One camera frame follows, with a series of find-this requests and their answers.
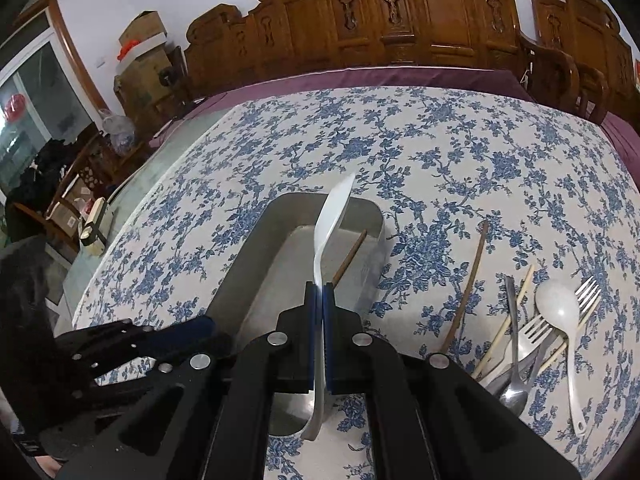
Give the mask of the light bamboo chopstick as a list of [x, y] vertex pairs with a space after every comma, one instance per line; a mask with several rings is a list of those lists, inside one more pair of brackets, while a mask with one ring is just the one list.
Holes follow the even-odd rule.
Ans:
[[[516, 297], [516, 305], [518, 307], [521, 305], [523, 299], [525, 298], [529, 285], [532, 284], [534, 272], [535, 272], [535, 266], [531, 264], [527, 269], [524, 281], [522, 283], [520, 291], [518, 292], [518, 296]], [[490, 361], [492, 354], [495, 351], [495, 348], [497, 348], [498, 343], [500, 342], [500, 339], [502, 338], [502, 336], [504, 335], [504, 333], [506, 332], [506, 330], [509, 328], [510, 325], [511, 325], [510, 318], [506, 316], [503, 322], [501, 323], [501, 325], [499, 326], [498, 330], [496, 331], [495, 337], [491, 341], [491, 344], [488, 350], [485, 352], [480, 362], [474, 368], [473, 373], [471, 374], [473, 378], [480, 377], [480, 374], [482, 374], [482, 371], [484, 370], [485, 366]]]
[[[601, 295], [597, 294], [597, 296], [595, 296], [585, 304], [585, 307], [580, 311], [578, 330], [582, 330], [585, 327], [585, 325], [589, 321], [590, 316], [593, 314], [594, 310], [596, 310], [598, 304], [600, 304], [600, 300]], [[542, 363], [538, 374], [541, 375], [548, 367], [550, 367], [557, 359], [559, 359], [565, 353], [566, 348], [566, 342], [563, 342], [558, 348], [556, 348], [552, 355]]]

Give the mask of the glass sliding door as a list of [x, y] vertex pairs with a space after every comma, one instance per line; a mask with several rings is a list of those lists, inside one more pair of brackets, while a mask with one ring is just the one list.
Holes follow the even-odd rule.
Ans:
[[38, 0], [1, 41], [1, 199], [44, 144], [75, 141], [104, 107], [58, 0]]

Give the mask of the white plastic ladle spoon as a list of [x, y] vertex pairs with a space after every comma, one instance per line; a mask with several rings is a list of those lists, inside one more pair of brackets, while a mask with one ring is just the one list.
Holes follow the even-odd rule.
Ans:
[[579, 323], [579, 304], [575, 293], [561, 282], [548, 280], [539, 284], [535, 292], [539, 313], [564, 336], [566, 348], [566, 377], [568, 403], [574, 433], [582, 436], [587, 429], [576, 384], [575, 342]]

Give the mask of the small box on table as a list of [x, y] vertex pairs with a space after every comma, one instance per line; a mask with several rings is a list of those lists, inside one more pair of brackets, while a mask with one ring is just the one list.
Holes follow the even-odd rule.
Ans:
[[108, 231], [111, 229], [113, 215], [108, 209], [107, 200], [104, 197], [98, 198], [88, 215], [79, 239], [81, 245], [87, 249], [102, 248], [107, 245]]

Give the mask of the wooden side chair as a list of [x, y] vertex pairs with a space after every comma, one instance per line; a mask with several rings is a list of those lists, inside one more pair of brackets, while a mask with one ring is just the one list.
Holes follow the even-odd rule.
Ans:
[[45, 235], [72, 252], [93, 202], [114, 188], [119, 158], [102, 133], [81, 148], [50, 141], [6, 198], [11, 240]]

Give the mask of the metal smiley spoon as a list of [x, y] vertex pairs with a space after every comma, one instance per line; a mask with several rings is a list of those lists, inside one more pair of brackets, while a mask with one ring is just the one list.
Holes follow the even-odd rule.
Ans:
[[520, 416], [524, 411], [528, 393], [518, 368], [518, 307], [516, 306], [515, 285], [512, 276], [506, 277], [506, 300], [508, 300], [511, 320], [511, 369], [510, 379], [502, 389], [499, 401], [513, 415]]

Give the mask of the top cardboard box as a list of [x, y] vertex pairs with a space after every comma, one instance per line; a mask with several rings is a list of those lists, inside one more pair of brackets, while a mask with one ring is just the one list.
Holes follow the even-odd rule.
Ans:
[[142, 42], [165, 32], [166, 28], [157, 11], [143, 11], [125, 28], [118, 41], [125, 47], [130, 41]]

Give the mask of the large cardboard box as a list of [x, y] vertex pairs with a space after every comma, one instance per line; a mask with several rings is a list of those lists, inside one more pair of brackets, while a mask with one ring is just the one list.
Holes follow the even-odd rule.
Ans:
[[191, 101], [181, 50], [156, 47], [114, 77], [114, 92], [139, 130], [155, 130], [182, 114]]

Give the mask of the dark wooden chopstick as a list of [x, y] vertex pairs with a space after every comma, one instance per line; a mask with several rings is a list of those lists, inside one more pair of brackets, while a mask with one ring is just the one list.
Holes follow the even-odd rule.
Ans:
[[363, 244], [364, 240], [366, 239], [367, 235], [368, 235], [368, 231], [363, 230], [359, 234], [358, 238], [356, 239], [356, 242], [352, 245], [352, 248], [349, 249], [349, 252], [346, 255], [345, 259], [343, 260], [343, 262], [341, 263], [341, 265], [338, 267], [335, 274], [333, 275], [333, 278], [332, 278], [333, 287], [336, 287], [338, 284], [340, 284], [342, 277], [346, 273], [349, 266], [352, 264], [352, 260], [354, 260], [354, 258], [356, 257], [357, 252], [360, 249], [361, 245]]
[[440, 352], [446, 353], [450, 347], [450, 344], [454, 341], [454, 336], [456, 336], [457, 330], [462, 321], [466, 305], [469, 302], [470, 296], [472, 294], [473, 286], [475, 283], [475, 279], [477, 276], [477, 271], [480, 268], [480, 260], [482, 260], [482, 255], [484, 252], [486, 237], [488, 234], [488, 226], [489, 222], [484, 220], [482, 223], [482, 227], [480, 228], [480, 239], [478, 240], [474, 260], [471, 266], [471, 271], [469, 273], [468, 280], [466, 281], [466, 285], [458, 304], [456, 313], [454, 314], [454, 318], [452, 319], [451, 326], [449, 327], [448, 333], [442, 346], [440, 347]]

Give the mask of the metal fork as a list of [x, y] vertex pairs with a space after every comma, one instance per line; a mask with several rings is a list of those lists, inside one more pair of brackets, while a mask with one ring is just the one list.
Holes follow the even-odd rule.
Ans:
[[[535, 301], [539, 312], [520, 331], [518, 336], [518, 362], [501, 361], [480, 383], [489, 386], [489, 390], [498, 396], [501, 402], [513, 408], [526, 404], [528, 393], [535, 379], [564, 350], [567, 350], [567, 377], [570, 405], [579, 404], [575, 379], [575, 338], [578, 330], [585, 324], [600, 299], [600, 289], [594, 278], [583, 282], [576, 292], [558, 281], [548, 280], [537, 286]], [[535, 355], [533, 367], [527, 382], [519, 374], [511, 375], [510, 382], [499, 385], [498, 373], [508, 364], [511, 372], [518, 363]]]

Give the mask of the white plastic fork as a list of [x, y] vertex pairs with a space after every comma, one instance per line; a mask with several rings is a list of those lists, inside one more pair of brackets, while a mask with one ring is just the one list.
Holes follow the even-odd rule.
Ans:
[[[518, 359], [524, 360], [533, 353], [542, 343], [544, 338], [552, 332], [551, 325], [536, 314], [523, 328], [518, 330]], [[487, 387], [501, 373], [512, 364], [512, 354], [506, 354], [503, 359], [480, 380], [483, 387]]]

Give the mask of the clear plastic bag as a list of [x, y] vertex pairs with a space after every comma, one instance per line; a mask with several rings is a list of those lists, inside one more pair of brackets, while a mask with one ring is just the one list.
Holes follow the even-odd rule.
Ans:
[[136, 128], [126, 116], [117, 115], [101, 108], [99, 114], [102, 120], [102, 130], [110, 139], [114, 152], [119, 156], [126, 156], [136, 145]]

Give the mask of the purple sofa cushion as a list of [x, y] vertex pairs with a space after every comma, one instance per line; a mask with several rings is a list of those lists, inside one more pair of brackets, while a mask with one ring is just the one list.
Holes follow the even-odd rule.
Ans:
[[431, 66], [381, 66], [326, 70], [273, 79], [210, 96], [186, 114], [191, 119], [251, 100], [296, 92], [358, 87], [430, 87], [470, 90], [530, 102], [533, 98], [508, 70]]

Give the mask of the metal rectangular tray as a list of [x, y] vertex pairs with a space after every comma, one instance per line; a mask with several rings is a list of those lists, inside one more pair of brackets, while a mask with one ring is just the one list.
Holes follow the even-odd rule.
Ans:
[[[231, 337], [233, 355], [275, 330], [280, 313], [303, 303], [306, 285], [314, 284], [314, 226], [326, 196], [294, 192], [273, 200], [224, 274], [206, 313], [221, 333]], [[368, 231], [366, 239], [340, 284], [333, 287], [333, 275], [363, 230]], [[370, 307], [386, 263], [384, 245], [380, 207], [350, 198], [322, 257], [324, 286], [332, 285], [338, 306], [356, 313]], [[314, 368], [307, 392], [274, 396], [268, 434], [301, 436], [313, 407]]]

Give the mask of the blue floral tablecloth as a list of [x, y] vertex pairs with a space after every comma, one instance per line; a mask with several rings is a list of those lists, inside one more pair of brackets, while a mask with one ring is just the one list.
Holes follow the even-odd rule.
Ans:
[[523, 419], [582, 477], [612, 464], [639, 417], [639, 191], [600, 128], [502, 96], [400, 87], [273, 96], [194, 125], [82, 288], [76, 327], [202, 314], [273, 200], [354, 176], [386, 237], [363, 324], [401, 352], [446, 349], [474, 370], [506, 317], [506, 276], [598, 283], [576, 344], [585, 432], [563, 361]]

